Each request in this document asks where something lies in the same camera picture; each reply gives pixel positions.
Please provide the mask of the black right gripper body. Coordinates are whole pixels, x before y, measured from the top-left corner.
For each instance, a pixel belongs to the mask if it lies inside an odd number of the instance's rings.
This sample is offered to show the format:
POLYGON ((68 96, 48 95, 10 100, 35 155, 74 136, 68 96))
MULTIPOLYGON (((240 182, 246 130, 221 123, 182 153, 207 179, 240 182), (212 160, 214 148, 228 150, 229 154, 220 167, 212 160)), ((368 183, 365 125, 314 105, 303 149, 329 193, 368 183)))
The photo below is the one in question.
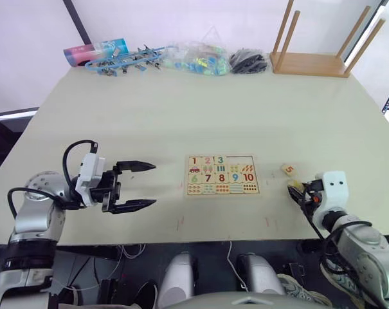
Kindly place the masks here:
POLYGON ((313 207, 319 207, 322 201, 321 192, 324 190, 323 182, 321 180, 311 181, 311 191, 306 193, 306 205, 311 205, 313 207))

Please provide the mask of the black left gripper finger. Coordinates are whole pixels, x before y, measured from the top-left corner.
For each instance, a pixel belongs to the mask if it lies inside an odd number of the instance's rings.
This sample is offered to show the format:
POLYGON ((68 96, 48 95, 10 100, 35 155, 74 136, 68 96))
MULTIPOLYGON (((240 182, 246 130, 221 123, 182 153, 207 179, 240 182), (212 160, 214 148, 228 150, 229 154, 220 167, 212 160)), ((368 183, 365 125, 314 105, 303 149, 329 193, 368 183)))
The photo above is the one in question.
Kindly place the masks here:
POLYGON ((123 214, 129 212, 136 212, 150 205, 156 203, 157 200, 139 199, 139 200, 127 200, 123 204, 113 204, 109 207, 111 214, 123 214))
POLYGON ((123 171, 131 171, 132 173, 137 173, 155 168, 156 166, 154 164, 138 160, 118 161, 115 165, 115 171, 117 174, 122 174, 123 171))

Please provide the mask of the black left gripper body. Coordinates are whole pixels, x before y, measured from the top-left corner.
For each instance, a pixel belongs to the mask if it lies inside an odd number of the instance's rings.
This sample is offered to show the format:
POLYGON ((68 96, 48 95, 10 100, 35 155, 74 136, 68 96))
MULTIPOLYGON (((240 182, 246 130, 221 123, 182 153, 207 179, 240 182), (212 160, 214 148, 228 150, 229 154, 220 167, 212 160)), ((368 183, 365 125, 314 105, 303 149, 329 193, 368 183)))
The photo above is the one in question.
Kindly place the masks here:
POLYGON ((103 172, 98 185, 91 189, 92 200, 102 204, 102 212, 120 212, 120 205, 116 204, 121 189, 119 174, 122 174, 122 171, 117 163, 111 170, 103 172))

